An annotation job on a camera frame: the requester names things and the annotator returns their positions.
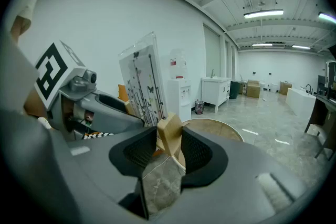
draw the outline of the doorway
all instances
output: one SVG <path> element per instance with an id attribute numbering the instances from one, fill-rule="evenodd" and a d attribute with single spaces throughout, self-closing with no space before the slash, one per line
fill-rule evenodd
<path id="1" fill-rule="evenodd" d="M 206 76 L 210 77 L 212 70 L 215 76 L 221 76 L 221 53 L 219 35 L 213 32 L 206 25 L 204 26 L 205 56 L 206 56 Z"/>
<path id="2" fill-rule="evenodd" d="M 231 55 L 232 55 L 232 80 L 235 80 L 236 78 L 236 55 L 235 55 L 235 48 L 231 46 Z"/>

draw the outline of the gray bin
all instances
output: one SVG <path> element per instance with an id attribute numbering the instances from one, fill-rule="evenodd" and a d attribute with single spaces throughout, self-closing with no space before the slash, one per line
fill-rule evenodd
<path id="1" fill-rule="evenodd" d="M 195 101 L 195 113 L 196 114 L 203 114 L 204 110 L 204 102 L 203 101 Z"/>

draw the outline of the ceiling light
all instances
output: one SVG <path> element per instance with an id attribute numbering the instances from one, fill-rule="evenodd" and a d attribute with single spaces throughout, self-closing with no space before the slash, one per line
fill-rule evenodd
<path id="1" fill-rule="evenodd" d="M 328 20 L 328 21 L 331 21 L 331 22 L 333 22 L 334 24 L 336 24 L 336 19 L 335 18 L 333 18 L 333 17 L 331 17 L 331 16 L 329 16 L 329 15 L 327 15 L 327 14 L 324 14 L 324 13 L 319 13 L 319 18 L 321 18 L 321 19 L 325 19 L 325 20 Z"/>
<path id="2" fill-rule="evenodd" d="M 271 15 L 282 15 L 283 9 L 272 9 L 272 10 L 261 10 L 259 12 L 245 13 L 244 18 L 250 19 L 255 17 L 271 16 Z"/>
<path id="3" fill-rule="evenodd" d="M 298 49 L 310 50 L 309 47 L 304 47 L 304 46 L 296 46 L 296 45 L 293 45 L 292 47 L 293 47 L 293 48 L 298 48 Z"/>
<path id="4" fill-rule="evenodd" d="M 272 46 L 272 44 L 252 44 L 252 46 Z"/>

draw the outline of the polished floor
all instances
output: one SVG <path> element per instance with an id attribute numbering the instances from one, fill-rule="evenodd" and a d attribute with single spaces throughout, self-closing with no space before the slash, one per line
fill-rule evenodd
<path id="1" fill-rule="evenodd" d="M 238 95 L 218 108 L 210 105 L 202 115 L 192 112 L 192 118 L 208 118 L 229 124 L 243 137 L 245 143 L 266 151 L 297 174 L 308 187 L 320 181 L 328 166 L 328 152 L 314 158 L 321 147 L 317 131 L 309 119 L 297 117 L 286 104 L 286 96 L 263 91 L 260 98 Z M 143 173 L 145 198 L 152 218 L 178 198 L 184 172 L 165 154 L 152 159 Z"/>

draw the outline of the white cabinet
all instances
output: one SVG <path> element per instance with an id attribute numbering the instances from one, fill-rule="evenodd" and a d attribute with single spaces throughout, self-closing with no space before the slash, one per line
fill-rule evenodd
<path id="1" fill-rule="evenodd" d="M 231 78 L 202 78 L 202 101 L 218 107 L 229 100 Z"/>
<path id="2" fill-rule="evenodd" d="M 182 122 L 191 119 L 191 81 L 171 79 L 167 85 L 167 108 L 180 117 Z"/>
<path id="3" fill-rule="evenodd" d="M 294 111 L 296 116 L 309 118 L 313 112 L 316 97 L 302 90 L 289 88 L 286 103 Z"/>

